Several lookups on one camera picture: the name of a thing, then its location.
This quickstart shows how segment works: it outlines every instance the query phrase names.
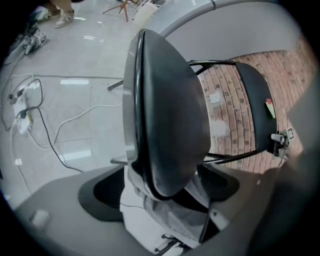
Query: white tiled floor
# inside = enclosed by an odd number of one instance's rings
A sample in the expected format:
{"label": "white tiled floor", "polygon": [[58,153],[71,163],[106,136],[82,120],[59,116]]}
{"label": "white tiled floor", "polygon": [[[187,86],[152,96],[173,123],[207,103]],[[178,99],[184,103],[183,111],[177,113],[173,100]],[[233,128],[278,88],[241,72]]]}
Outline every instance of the white tiled floor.
{"label": "white tiled floor", "polygon": [[[73,4],[75,19],[66,27],[55,29],[55,21],[39,26],[46,33],[48,41],[37,52],[25,56],[17,65],[14,74],[50,75],[36,77],[41,80],[44,91],[42,113],[53,139],[59,124],[66,119],[79,115],[98,104],[117,105],[122,102],[122,87],[108,91],[124,76],[128,47],[131,39],[139,30],[129,16],[115,9],[107,14],[103,10],[118,5],[115,0],[86,0]],[[128,7],[132,15],[133,4]],[[12,65],[5,67],[1,78],[8,76]],[[88,84],[61,84],[67,77],[72,80],[88,80]],[[19,82],[15,78],[12,88]],[[40,88],[30,89],[27,93],[28,105],[34,106],[40,100]],[[13,108],[4,106],[4,119],[12,123]],[[49,147],[45,129],[37,110],[31,112],[33,119],[32,135],[42,147]],[[10,195],[9,204],[15,208],[28,196],[28,190],[10,154],[10,133],[0,125],[0,161],[3,180],[1,188]],[[122,107],[98,107],[81,118],[67,123],[59,132],[55,148],[63,154],[66,163],[83,171],[110,165],[110,159],[125,155],[122,124]],[[14,129],[14,158],[21,163],[31,192],[58,178],[75,175],[76,171],[61,165],[52,150],[41,151],[26,135]]]}

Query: black mesh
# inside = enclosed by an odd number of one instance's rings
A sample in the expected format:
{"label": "black mesh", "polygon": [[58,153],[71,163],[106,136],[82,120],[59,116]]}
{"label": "black mesh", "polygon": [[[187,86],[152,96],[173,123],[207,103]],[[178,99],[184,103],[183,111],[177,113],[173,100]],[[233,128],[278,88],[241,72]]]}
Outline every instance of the black mesh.
{"label": "black mesh", "polygon": [[224,192],[228,181],[224,177],[203,166],[199,166],[197,168],[197,172],[208,197],[211,201],[215,201],[215,199],[220,197],[220,195]]}

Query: electrical outlet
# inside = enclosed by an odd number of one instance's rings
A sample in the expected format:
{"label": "electrical outlet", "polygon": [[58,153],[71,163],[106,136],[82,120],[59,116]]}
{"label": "electrical outlet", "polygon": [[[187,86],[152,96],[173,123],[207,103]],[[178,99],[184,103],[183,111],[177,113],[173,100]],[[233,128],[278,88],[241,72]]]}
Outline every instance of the electrical outlet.
{"label": "electrical outlet", "polygon": [[[25,110],[27,107],[28,105],[26,93],[23,92],[23,94],[19,98],[17,98],[15,104],[13,104],[14,118],[16,118],[20,111]],[[21,118],[20,116],[18,116],[16,125],[19,129],[20,134],[23,135],[27,132],[27,130],[31,129],[32,123],[33,121],[29,111],[27,111],[25,118]]]}

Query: gray plastic panel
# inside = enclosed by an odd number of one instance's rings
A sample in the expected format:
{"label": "gray plastic panel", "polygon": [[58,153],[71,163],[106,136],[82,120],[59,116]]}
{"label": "gray plastic panel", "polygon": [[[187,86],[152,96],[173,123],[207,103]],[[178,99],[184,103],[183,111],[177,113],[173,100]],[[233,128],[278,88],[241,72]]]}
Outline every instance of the gray plastic panel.
{"label": "gray plastic panel", "polygon": [[198,15],[165,39],[186,61],[198,61],[288,51],[296,46],[299,36],[299,26],[282,6],[240,2]]}
{"label": "gray plastic panel", "polygon": [[97,220],[78,201],[78,192],[84,183],[117,168],[95,169],[54,180],[36,191],[15,213],[28,222],[36,210],[49,212],[51,218],[42,234],[61,245],[61,250],[64,247],[86,256],[150,256],[152,254],[126,231],[123,223]]}
{"label": "gray plastic panel", "polygon": [[152,14],[144,28],[165,37],[193,17],[213,8],[211,0],[171,0]]}

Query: extension cord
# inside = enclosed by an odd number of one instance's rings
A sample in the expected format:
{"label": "extension cord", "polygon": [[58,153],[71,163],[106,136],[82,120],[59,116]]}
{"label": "extension cord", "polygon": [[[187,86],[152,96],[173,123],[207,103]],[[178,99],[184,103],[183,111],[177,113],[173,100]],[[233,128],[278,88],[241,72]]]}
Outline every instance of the extension cord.
{"label": "extension cord", "polygon": [[[18,116],[20,111],[23,111],[28,107],[26,91],[27,90],[25,90],[20,97],[18,97],[18,95],[14,95],[17,98],[16,102],[13,104],[14,118]],[[25,118],[21,118],[20,116],[18,116],[17,118],[16,126],[18,127],[21,135],[25,134],[28,130],[30,130],[32,124],[33,120],[29,111],[26,112]]]}

